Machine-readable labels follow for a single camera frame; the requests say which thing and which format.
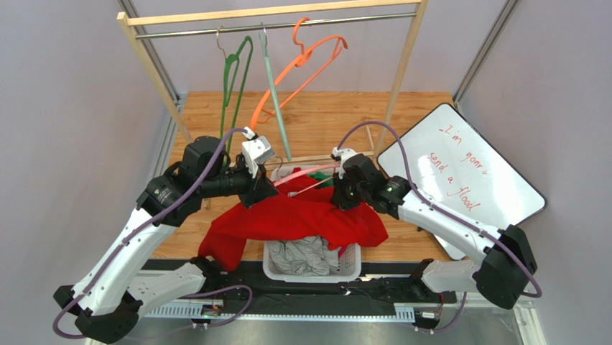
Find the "pink hanger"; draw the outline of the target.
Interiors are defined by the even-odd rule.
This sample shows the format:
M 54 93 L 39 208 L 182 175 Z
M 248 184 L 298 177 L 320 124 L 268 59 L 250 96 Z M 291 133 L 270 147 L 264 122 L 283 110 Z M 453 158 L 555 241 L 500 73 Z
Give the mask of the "pink hanger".
M 338 163 L 337 162 L 327 162 L 327 163 L 306 163 L 306 162 L 298 162 L 293 163 L 290 162 L 288 164 L 281 164 L 278 167 L 274 168 L 271 173 L 271 180 L 275 186 L 278 185 L 286 185 L 289 182 L 295 181 L 296 179 L 301 178 L 302 176 L 306 176 L 310 173 L 322 172 L 326 175 L 334 175 L 337 173 Z M 316 189 L 317 181 L 314 180 L 313 183 L 308 186 L 301 188 L 299 190 L 290 191 L 288 193 L 289 197 L 295 197 L 299 194 L 302 194 L 309 190 Z

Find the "red t shirt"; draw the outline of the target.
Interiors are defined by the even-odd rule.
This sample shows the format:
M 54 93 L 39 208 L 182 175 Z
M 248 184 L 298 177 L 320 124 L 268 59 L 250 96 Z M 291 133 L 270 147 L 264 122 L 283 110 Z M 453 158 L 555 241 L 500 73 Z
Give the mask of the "red t shirt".
M 377 247 L 389 235 L 379 215 L 365 203 L 342 211 L 331 203 L 333 188 L 314 188 L 300 176 L 277 189 L 278 195 L 247 208 L 237 203 L 215 218 L 198 248 L 227 271 L 241 262 L 248 240 L 299 240 L 321 236 L 330 249 L 358 244 Z

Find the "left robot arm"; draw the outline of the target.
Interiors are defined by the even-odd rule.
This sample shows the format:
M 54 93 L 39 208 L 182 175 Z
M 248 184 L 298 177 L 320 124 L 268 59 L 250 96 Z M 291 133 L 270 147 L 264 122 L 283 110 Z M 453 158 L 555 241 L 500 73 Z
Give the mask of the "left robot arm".
M 129 220 L 96 266 L 74 285 L 53 295 L 62 314 L 75 317 L 76 339 L 105 344 L 124 338 L 146 314 L 178 298 L 195 297 L 213 274 L 203 257 L 142 282 L 135 277 L 206 198 L 238 196 L 245 207 L 276 196 L 265 162 L 274 151 L 268 139 L 246 134 L 235 159 L 228 155 L 230 135 L 201 136 L 188 144 L 182 159 L 150 180 Z

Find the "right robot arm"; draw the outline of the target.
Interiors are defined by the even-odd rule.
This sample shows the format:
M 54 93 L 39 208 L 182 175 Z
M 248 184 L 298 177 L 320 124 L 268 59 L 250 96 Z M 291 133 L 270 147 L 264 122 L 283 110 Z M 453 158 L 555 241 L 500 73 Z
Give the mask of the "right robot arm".
M 387 178 L 371 158 L 352 149 L 333 149 L 338 162 L 333 173 L 331 202 L 342 211 L 368 205 L 375 212 L 414 224 L 444 239 L 468 260 L 450 262 L 426 259 L 414 276 L 432 292 L 478 292 L 488 302 L 512 309 L 521 296 L 539 298 L 541 287 L 532 248 L 516 225 L 505 229 L 482 224 L 436 204 L 410 181 Z

